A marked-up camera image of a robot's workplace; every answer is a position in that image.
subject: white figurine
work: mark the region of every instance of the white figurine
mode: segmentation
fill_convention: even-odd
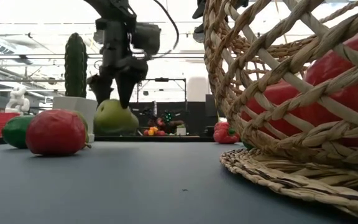
[[[27,98],[24,98],[24,94],[27,89],[25,87],[15,87],[9,94],[11,99],[5,107],[5,113],[20,113],[23,115],[23,112],[30,110],[30,101]]]

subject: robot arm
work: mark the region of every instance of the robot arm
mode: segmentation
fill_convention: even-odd
[[[161,30],[157,25],[136,22],[128,0],[84,0],[101,16],[96,29],[103,30],[103,55],[99,76],[87,80],[98,104],[109,99],[111,83],[116,79],[121,106],[129,105],[132,91],[147,75],[147,60],[160,49]],[[142,49],[145,58],[133,56],[130,45]]]

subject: red tomato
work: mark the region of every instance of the red tomato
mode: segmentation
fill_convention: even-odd
[[[292,87],[290,84],[285,82],[284,80],[281,80],[275,85],[268,86],[267,89],[264,92],[265,97],[272,103],[276,105],[280,105],[286,100],[289,100],[291,98],[294,98],[299,94],[298,90]],[[261,107],[258,102],[255,100],[255,98],[252,98],[247,102],[247,107],[251,109],[253,112],[257,114],[261,114],[262,112],[266,111],[263,107]],[[292,115],[301,117],[300,116],[300,109],[295,109],[290,112]],[[251,117],[243,111],[241,113],[242,119],[246,121],[250,121]],[[298,128],[294,127],[284,119],[280,120],[270,120],[269,123],[277,130],[281,131],[282,133],[286,134],[287,136],[292,136],[294,134],[298,134],[301,132]],[[260,128],[261,131],[263,131],[266,134],[269,134],[272,137],[278,138],[273,133],[271,133],[267,128],[262,127]]]
[[[358,34],[345,41],[345,45],[358,51]],[[348,69],[354,67],[349,61],[340,57],[330,50],[323,58],[315,61],[305,75],[305,81],[317,85],[330,78],[335,78]],[[330,96],[332,99],[358,112],[358,85],[351,86]],[[301,108],[303,119],[308,120],[314,126],[320,124],[340,121],[341,118],[333,115],[326,108],[314,103],[306,108]],[[342,139],[345,146],[358,146],[357,139]]]
[[[47,110],[30,122],[25,143],[34,154],[68,156],[85,146],[85,125],[68,110]]]

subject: cable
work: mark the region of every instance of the cable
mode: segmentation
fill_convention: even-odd
[[[175,31],[177,33],[177,39],[175,41],[175,44],[173,45],[173,48],[168,50],[167,52],[165,52],[164,54],[158,56],[158,57],[149,57],[148,60],[153,60],[153,59],[156,59],[156,58],[162,58],[164,57],[165,55],[169,54],[172,52],[172,50],[175,50],[175,48],[177,47],[178,43],[179,43],[179,30],[178,30],[178,27],[177,25],[175,24],[175,22],[173,21],[171,15],[169,14],[169,12],[164,8],[164,6],[157,0],[153,0],[155,3],[158,4],[158,6],[161,7],[161,9],[164,11],[165,15],[167,15],[168,19],[171,21],[172,25],[173,25],[173,28],[175,28]]]

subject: potted cactus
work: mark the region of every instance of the potted cactus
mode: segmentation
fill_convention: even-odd
[[[79,34],[72,34],[66,44],[65,52],[65,96],[53,98],[54,109],[80,112],[88,123],[89,141],[94,141],[93,118],[98,103],[86,99],[86,69],[88,55],[86,45]]]

